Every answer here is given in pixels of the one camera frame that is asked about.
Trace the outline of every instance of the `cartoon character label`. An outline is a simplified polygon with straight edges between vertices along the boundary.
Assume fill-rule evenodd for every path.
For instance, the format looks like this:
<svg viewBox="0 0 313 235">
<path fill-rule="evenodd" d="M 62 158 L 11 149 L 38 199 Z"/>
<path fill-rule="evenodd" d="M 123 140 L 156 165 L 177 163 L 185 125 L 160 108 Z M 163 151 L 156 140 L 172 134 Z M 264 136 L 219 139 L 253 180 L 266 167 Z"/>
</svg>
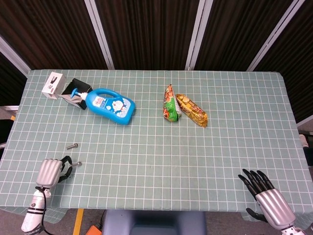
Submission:
<svg viewBox="0 0 313 235">
<path fill-rule="evenodd" d="M 112 107 L 114 109 L 114 111 L 120 111 L 123 107 L 123 102 L 120 101 L 120 100 L 117 100 L 117 101 L 113 101 L 112 103 Z"/>
<path fill-rule="evenodd" d="M 126 116 L 126 114 L 127 114 L 127 112 L 128 112 L 128 110 L 129 110 L 129 107 L 131 106 L 131 103 L 129 102 L 129 100 L 127 100 L 127 99 L 125 99 L 125 98 L 123 98 L 123 106 L 122 106 L 122 108 L 120 109 L 120 112 L 119 113 L 117 113 L 116 115 L 118 116 L 118 117 L 125 117 Z"/>
</svg>

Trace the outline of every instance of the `green grid tablecloth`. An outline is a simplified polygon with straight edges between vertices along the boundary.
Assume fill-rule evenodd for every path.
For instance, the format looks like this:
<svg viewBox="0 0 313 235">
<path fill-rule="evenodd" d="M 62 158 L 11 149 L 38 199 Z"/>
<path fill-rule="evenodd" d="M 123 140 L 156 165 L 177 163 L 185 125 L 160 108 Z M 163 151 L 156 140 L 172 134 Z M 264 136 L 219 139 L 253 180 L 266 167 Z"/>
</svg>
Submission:
<svg viewBox="0 0 313 235">
<path fill-rule="evenodd" d="M 70 155 L 83 165 L 52 191 L 51 222 L 64 208 L 260 211 L 237 177 L 242 168 L 268 175 L 297 214 L 298 225 L 305 228 L 312 221 L 312 179 L 280 74 L 56 70 L 67 84 L 75 77 L 132 99 L 136 111 L 123 126 L 61 98 L 44 97 L 41 90 L 51 72 L 34 70 L 27 76 L 0 163 L 2 208 L 28 207 L 43 159 Z M 184 114 L 178 122 L 163 118 L 168 84 L 208 113 L 207 128 Z M 75 142 L 78 148 L 65 149 Z"/>
</svg>

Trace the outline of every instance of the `paper box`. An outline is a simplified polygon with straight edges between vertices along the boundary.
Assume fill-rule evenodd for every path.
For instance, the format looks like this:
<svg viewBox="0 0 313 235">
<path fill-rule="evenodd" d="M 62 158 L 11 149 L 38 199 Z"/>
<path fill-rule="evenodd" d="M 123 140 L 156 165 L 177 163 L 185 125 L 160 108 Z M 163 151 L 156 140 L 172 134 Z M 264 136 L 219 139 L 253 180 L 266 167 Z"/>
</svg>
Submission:
<svg viewBox="0 0 313 235">
<path fill-rule="evenodd" d="M 63 74 L 52 72 L 45 83 L 42 93 L 48 98 L 58 99 L 66 80 Z"/>
</svg>

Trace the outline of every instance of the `robot finger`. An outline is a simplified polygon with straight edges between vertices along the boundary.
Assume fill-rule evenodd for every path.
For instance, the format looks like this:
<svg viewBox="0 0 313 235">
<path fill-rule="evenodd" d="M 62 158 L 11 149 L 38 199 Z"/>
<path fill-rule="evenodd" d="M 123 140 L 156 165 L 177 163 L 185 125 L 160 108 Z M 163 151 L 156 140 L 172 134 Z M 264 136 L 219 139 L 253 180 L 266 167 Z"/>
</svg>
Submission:
<svg viewBox="0 0 313 235">
<path fill-rule="evenodd" d="M 250 173 L 253 175 L 253 177 L 256 179 L 256 181 L 258 182 L 258 184 L 262 187 L 262 190 L 268 190 L 268 186 L 266 185 L 266 183 L 264 182 L 264 180 L 253 170 L 250 171 Z"/>
<path fill-rule="evenodd" d="M 258 193 L 264 191 L 261 187 L 261 185 L 259 185 L 259 183 L 256 181 L 256 179 L 253 177 L 253 175 L 247 171 L 246 169 L 243 169 L 244 174 L 247 175 L 247 177 L 249 178 L 249 180 L 251 181 L 251 184 L 255 187 L 255 189 L 258 191 Z"/>
<path fill-rule="evenodd" d="M 72 173 L 72 170 L 73 170 L 73 167 L 70 166 L 70 167 L 67 169 L 67 172 L 66 172 L 64 175 L 60 176 L 59 182 L 62 182 L 63 180 L 66 180 L 66 179 L 69 177 L 69 175 Z"/>
<path fill-rule="evenodd" d="M 254 212 L 251 208 L 246 208 L 246 212 L 248 212 L 249 215 L 257 220 L 268 222 L 263 214 L 258 214 L 257 212 Z"/>
<path fill-rule="evenodd" d="M 254 199 L 256 200 L 255 196 L 260 193 L 258 192 L 255 187 L 250 183 L 249 180 L 247 180 L 244 176 L 242 175 L 238 175 L 238 177 L 244 182 L 244 184 L 246 185 L 246 187 L 248 188 L 249 192 L 252 194 L 252 196 L 254 197 Z"/>
<path fill-rule="evenodd" d="M 70 158 L 70 156 L 65 156 L 61 159 L 61 162 L 63 164 L 65 164 L 66 162 L 68 162 L 70 165 L 72 164 L 72 158 Z"/>
<path fill-rule="evenodd" d="M 256 171 L 261 177 L 262 179 L 264 180 L 264 182 L 267 184 L 268 186 L 268 189 L 274 189 L 274 185 L 272 184 L 272 182 L 268 179 L 268 177 L 266 176 L 266 174 L 264 174 L 262 171 L 260 170 L 257 170 Z"/>
</svg>

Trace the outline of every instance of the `screw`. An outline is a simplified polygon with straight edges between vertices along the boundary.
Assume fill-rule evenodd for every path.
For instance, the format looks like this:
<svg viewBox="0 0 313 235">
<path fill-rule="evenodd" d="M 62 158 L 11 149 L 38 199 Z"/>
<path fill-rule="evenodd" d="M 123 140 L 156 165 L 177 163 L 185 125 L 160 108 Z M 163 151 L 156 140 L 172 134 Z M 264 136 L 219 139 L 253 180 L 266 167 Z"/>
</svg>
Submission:
<svg viewBox="0 0 313 235">
<path fill-rule="evenodd" d="M 72 164 L 72 165 L 70 165 L 70 166 L 80 166 L 80 165 L 82 165 L 82 162 L 77 162 L 77 163 L 74 163 L 74 164 Z"/>
<path fill-rule="evenodd" d="M 71 149 L 71 148 L 77 148 L 78 147 L 78 144 L 75 143 L 75 144 L 72 144 L 70 146 L 67 147 L 67 150 Z"/>
</svg>

